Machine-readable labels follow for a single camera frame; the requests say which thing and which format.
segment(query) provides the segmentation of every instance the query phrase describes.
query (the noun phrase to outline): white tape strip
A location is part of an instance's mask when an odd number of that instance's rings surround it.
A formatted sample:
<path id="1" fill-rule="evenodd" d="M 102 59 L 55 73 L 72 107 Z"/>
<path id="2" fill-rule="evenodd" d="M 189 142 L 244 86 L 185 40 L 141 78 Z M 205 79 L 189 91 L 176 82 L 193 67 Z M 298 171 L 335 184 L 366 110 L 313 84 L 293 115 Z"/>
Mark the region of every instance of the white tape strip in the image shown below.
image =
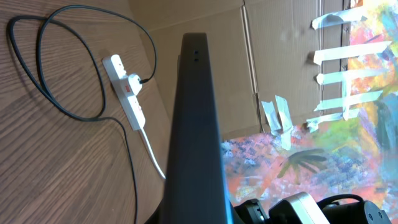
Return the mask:
<path id="1" fill-rule="evenodd" d="M 290 118 L 289 107 L 287 106 L 287 101 L 285 98 L 280 96 L 275 96 L 275 99 L 276 99 L 276 105 L 278 106 L 282 127 L 284 131 L 286 131 L 293 126 L 292 120 Z"/>
<path id="2" fill-rule="evenodd" d="M 351 118 L 356 118 L 358 116 L 359 109 L 353 109 L 348 112 L 348 119 Z M 335 114 L 329 114 L 329 115 L 324 115 L 320 116 L 317 118 L 312 118 L 307 120 L 307 128 L 310 130 L 310 132 L 314 132 L 318 129 L 318 125 L 322 122 L 325 121 L 338 121 L 340 119 L 343 119 L 343 113 L 335 113 Z"/>
<path id="3" fill-rule="evenodd" d="M 351 21 L 360 21 L 363 18 L 364 11 L 364 7 L 356 7 L 340 12 L 325 14 L 312 21 L 312 28 L 318 29 L 322 27 L 344 24 Z"/>
<path id="4" fill-rule="evenodd" d="M 290 150 L 290 148 L 292 147 L 292 131 L 293 131 L 293 127 L 291 127 L 289 130 L 284 131 L 281 135 L 280 135 L 280 146 L 282 146 L 282 148 L 286 149 L 286 150 Z"/>
<path id="5" fill-rule="evenodd" d="M 341 98 L 343 99 L 343 118 L 344 120 L 348 120 L 348 112 L 349 112 L 349 96 L 351 95 L 351 80 L 346 79 L 341 82 Z"/>
<path id="6" fill-rule="evenodd" d="M 317 82 L 319 85 L 342 82 L 343 80 L 354 80 L 356 78 L 373 77 L 388 72 L 388 69 L 366 69 L 366 70 L 347 70 L 343 72 L 333 72 L 318 74 Z"/>
<path id="7" fill-rule="evenodd" d="M 370 44 L 358 44 L 334 49 L 317 50 L 313 56 L 313 62 L 321 65 L 323 61 L 341 58 L 356 57 L 360 55 L 376 54 L 383 52 L 391 41 Z"/>
<path id="8" fill-rule="evenodd" d="M 362 94 L 357 94 L 357 95 L 347 97 L 347 98 L 345 98 L 346 105 L 351 106 L 351 105 L 355 105 L 358 103 L 366 103 L 366 102 L 377 100 L 382 92 L 383 92 L 382 90 L 379 90 L 379 91 L 362 93 Z M 342 107 L 343 105 L 344 105 L 344 102 L 343 102 L 342 98 L 336 98 L 336 99 L 331 99 L 331 100 L 322 100 L 318 104 L 317 108 L 315 108 L 314 111 L 339 108 L 339 107 Z"/>
<path id="9" fill-rule="evenodd" d="M 282 129 L 279 124 L 278 117 L 276 115 L 276 111 L 274 108 L 273 102 L 261 102 L 262 107 L 264 108 L 264 112 L 266 113 L 266 118 L 268 120 L 269 127 L 271 128 L 271 133 L 273 135 L 277 134 L 277 130 Z"/>
<path id="10" fill-rule="evenodd" d="M 280 116 L 280 120 L 282 121 L 282 127 L 284 129 L 284 133 L 280 136 L 281 145 L 284 149 L 290 150 L 291 142 L 290 138 L 293 131 L 293 123 L 290 118 L 289 107 L 287 106 L 287 101 L 285 98 L 280 96 L 275 96 L 276 105 L 278 106 L 278 112 Z"/>

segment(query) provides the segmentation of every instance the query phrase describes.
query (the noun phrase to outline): black power cord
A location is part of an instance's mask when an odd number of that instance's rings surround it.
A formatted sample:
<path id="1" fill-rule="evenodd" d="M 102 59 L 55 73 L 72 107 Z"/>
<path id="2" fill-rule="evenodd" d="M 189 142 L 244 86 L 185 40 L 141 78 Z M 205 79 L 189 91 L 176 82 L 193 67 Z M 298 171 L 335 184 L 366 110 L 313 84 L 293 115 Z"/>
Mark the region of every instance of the black power cord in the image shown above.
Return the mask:
<path id="1" fill-rule="evenodd" d="M 331 196 L 331 197 L 325 198 L 325 199 L 317 202 L 317 204 L 318 204 L 319 208 L 322 210 L 327 205 L 334 204 L 334 201 L 341 200 L 341 199 L 349 199 L 349 198 L 355 199 L 355 200 L 357 200 L 359 202 L 363 202 L 363 198 L 358 196 L 358 195 L 355 195 L 355 194 L 341 194 L 341 195 L 335 195 L 335 196 Z"/>
<path id="2" fill-rule="evenodd" d="M 118 16 L 120 18 L 123 18 L 127 21 L 130 21 L 132 23 L 134 23 L 136 26 L 138 26 L 140 29 L 142 29 L 146 35 L 148 36 L 148 38 L 150 39 L 150 42 L 152 43 L 152 46 L 154 48 L 154 53 L 155 53 L 155 62 L 154 62 L 154 70 L 152 72 L 152 75 L 149 78 L 143 79 L 140 82 L 146 83 L 148 82 L 154 75 L 155 75 L 155 71 L 156 71 L 156 66 L 157 66 L 157 52 L 156 52 L 156 48 L 155 48 L 155 44 L 154 41 L 152 40 L 152 37 L 149 35 L 148 31 L 145 30 L 145 28 L 143 28 L 140 24 L 138 24 L 136 21 L 120 15 L 116 12 L 112 12 L 106 9 L 101 9 L 101 8 L 97 8 L 97 7 L 91 7 L 91 6 L 83 6 L 83 5 L 70 5 L 70 6 L 65 6 L 62 7 L 58 10 L 56 10 L 55 12 L 53 12 L 50 16 L 48 17 L 40 17 L 40 16 L 16 16 L 14 18 L 12 18 L 8 24 L 7 24 L 7 36 L 9 38 L 9 40 L 11 41 L 11 45 L 12 48 L 18 58 L 19 63 L 21 64 L 22 68 L 25 70 L 27 76 L 30 78 L 30 80 L 32 81 L 32 83 L 35 85 L 35 87 L 41 92 L 41 94 L 43 94 L 43 96 L 49 100 L 49 102 L 51 102 L 59 111 L 61 111 L 63 114 L 69 116 L 70 118 L 73 118 L 75 120 L 78 121 L 84 121 L 84 122 L 96 122 L 96 121 L 106 121 L 106 120 L 112 120 L 115 121 L 116 123 L 118 123 L 120 125 L 120 127 L 123 130 L 124 133 L 124 138 L 126 140 L 126 147 L 127 147 L 127 153 L 129 155 L 129 160 L 130 160 L 130 166 L 131 166 L 131 172 L 132 172 L 132 180 L 133 180 L 133 184 L 134 184 L 134 195 L 136 198 L 135 201 L 135 214 L 134 214 L 134 223 L 137 222 L 137 211 L 138 211 L 138 199 L 137 199 L 137 185 L 136 185 L 136 175 L 134 172 L 134 166 L 132 164 L 132 157 L 131 157 L 131 153 L 130 153 L 130 148 L 129 148 L 129 144 L 127 142 L 127 134 L 126 134 L 126 129 L 124 128 L 123 124 L 116 118 L 113 117 L 101 117 L 100 116 L 104 113 L 105 109 L 106 109 L 106 94 L 105 94 L 105 88 L 104 88 L 104 84 L 100 75 L 100 70 L 98 69 L 98 66 L 95 62 L 94 56 L 90 50 L 90 48 L 88 47 L 87 43 L 83 40 L 83 38 L 76 32 L 74 31 L 72 28 L 68 27 L 67 25 L 65 25 L 62 22 L 53 20 L 53 18 L 59 14 L 60 12 L 66 11 L 68 9 L 89 9 L 89 10 L 94 10 L 94 11 L 99 11 L 99 12 L 104 12 L 107 14 L 112 14 L 114 16 Z M 30 72 L 28 66 L 26 65 L 24 59 L 22 58 L 21 53 L 19 52 L 16 40 L 15 40 L 15 36 L 14 36 L 14 25 L 16 22 L 20 21 L 20 20 L 38 20 L 38 21 L 44 21 L 44 23 L 42 24 L 42 26 L 39 28 L 39 32 L 37 34 L 37 40 L 36 40 L 36 67 L 37 67 L 37 74 L 39 76 L 39 81 L 40 84 L 36 81 L 36 79 L 34 78 L 33 74 Z M 103 98 L 103 106 L 101 111 L 94 117 L 92 118 L 84 118 L 81 116 L 78 116 L 77 114 L 73 114 L 70 111 L 66 110 L 64 107 L 62 107 L 58 101 L 54 98 L 53 94 L 51 93 L 45 79 L 44 79 L 44 74 L 43 74 L 43 68 L 42 68 L 42 59 L 41 59 L 41 43 L 42 43 L 42 37 L 43 37 L 43 33 L 45 28 L 47 27 L 47 25 L 49 23 L 58 25 L 60 27 L 65 28 L 66 30 L 68 30 L 69 32 L 71 32 L 73 35 L 75 35 L 81 42 L 82 44 L 85 46 L 86 50 L 88 51 L 91 60 L 93 61 L 95 70 L 97 72 L 98 75 L 98 80 L 99 80 L 99 85 L 101 87 L 101 93 L 102 93 L 102 98 Z"/>

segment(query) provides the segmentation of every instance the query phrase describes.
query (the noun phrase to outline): wooden desk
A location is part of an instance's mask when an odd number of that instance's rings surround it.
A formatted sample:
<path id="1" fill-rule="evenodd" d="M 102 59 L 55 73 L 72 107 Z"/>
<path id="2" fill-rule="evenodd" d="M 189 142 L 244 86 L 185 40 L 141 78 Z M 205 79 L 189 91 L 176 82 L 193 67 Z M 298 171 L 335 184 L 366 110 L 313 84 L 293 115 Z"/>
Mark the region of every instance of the wooden desk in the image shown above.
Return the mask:
<path id="1" fill-rule="evenodd" d="M 52 106 L 30 82 L 6 41 L 6 24 L 16 15 L 47 16 L 69 4 L 102 7 L 132 17 L 128 0 L 3 0 L 0 2 L 0 223 L 132 223 L 134 191 L 121 128 L 112 121 L 82 123 Z M 119 54 L 127 72 L 147 78 L 152 68 L 137 28 L 101 12 L 73 9 L 60 20 L 87 41 L 100 67 L 108 106 L 104 113 L 127 128 L 136 170 L 139 213 L 143 223 L 155 210 L 164 182 L 144 143 L 134 132 L 111 88 L 101 59 Z M 39 23 L 19 22 L 17 43 L 35 72 L 35 38 Z M 98 79 L 79 40 L 49 25 L 42 42 L 44 75 L 56 99 L 82 116 L 100 111 Z M 144 85 L 139 102 L 146 132 L 163 170 L 170 121 L 155 80 Z"/>

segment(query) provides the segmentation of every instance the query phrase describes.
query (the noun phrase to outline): cardboard wall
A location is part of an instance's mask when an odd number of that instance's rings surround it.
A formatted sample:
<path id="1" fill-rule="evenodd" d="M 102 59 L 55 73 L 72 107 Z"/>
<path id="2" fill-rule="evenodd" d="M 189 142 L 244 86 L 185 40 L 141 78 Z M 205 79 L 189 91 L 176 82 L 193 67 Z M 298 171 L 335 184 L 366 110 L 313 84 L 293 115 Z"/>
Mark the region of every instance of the cardboard wall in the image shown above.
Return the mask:
<path id="1" fill-rule="evenodd" d="M 321 99 L 341 96 L 341 87 L 323 89 L 314 77 L 337 72 L 341 62 L 319 67 L 310 51 L 341 46 L 341 26 L 313 30 L 312 19 L 343 9 L 343 0 L 132 0 L 133 14 L 150 30 L 159 52 L 156 80 L 169 118 L 177 83 L 182 35 L 206 32 L 223 139 L 269 130 L 259 101 L 287 99 L 294 125 L 333 111 L 313 112 Z M 146 44 L 153 61 L 152 49 Z"/>

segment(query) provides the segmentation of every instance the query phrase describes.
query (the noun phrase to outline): abstract painting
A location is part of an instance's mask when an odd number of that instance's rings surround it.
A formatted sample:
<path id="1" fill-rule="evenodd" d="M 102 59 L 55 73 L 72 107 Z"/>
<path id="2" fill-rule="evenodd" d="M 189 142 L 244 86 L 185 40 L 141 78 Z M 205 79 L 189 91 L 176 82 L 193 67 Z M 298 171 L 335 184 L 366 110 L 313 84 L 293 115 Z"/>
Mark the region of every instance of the abstract painting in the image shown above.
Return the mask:
<path id="1" fill-rule="evenodd" d="M 355 7 L 362 1 L 353 1 Z M 233 205 L 258 198 L 264 210 L 280 199 L 308 192 L 316 201 L 336 194 L 358 194 L 384 209 L 398 224 L 398 2 L 365 1 L 366 21 L 351 23 L 350 44 L 391 40 L 378 55 L 350 58 L 350 70 L 388 68 L 355 79 L 351 94 L 383 90 L 377 101 L 351 106 L 357 118 L 325 122 L 309 133 L 292 131 L 292 147 L 280 136 L 255 134 L 222 143 Z"/>

